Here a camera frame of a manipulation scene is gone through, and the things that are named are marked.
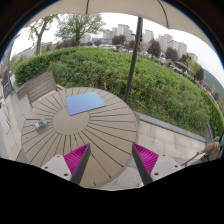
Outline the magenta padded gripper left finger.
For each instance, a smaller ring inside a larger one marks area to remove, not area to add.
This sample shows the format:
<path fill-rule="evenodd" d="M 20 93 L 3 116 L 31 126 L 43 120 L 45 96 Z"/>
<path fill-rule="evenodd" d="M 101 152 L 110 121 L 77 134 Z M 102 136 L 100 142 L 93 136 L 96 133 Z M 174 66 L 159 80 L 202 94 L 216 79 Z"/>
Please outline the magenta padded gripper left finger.
<path fill-rule="evenodd" d="M 90 157 L 90 144 L 83 145 L 62 156 L 55 155 L 42 169 L 79 185 Z"/>

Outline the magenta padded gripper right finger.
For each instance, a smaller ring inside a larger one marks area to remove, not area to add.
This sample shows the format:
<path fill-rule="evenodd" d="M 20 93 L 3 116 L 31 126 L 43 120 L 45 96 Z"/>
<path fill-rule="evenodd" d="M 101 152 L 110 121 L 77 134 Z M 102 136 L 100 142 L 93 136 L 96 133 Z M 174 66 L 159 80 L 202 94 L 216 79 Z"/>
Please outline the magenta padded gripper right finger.
<path fill-rule="evenodd" d="M 168 155 L 158 155 L 136 143 L 132 144 L 132 155 L 143 185 L 148 185 L 182 169 L 182 167 Z"/>

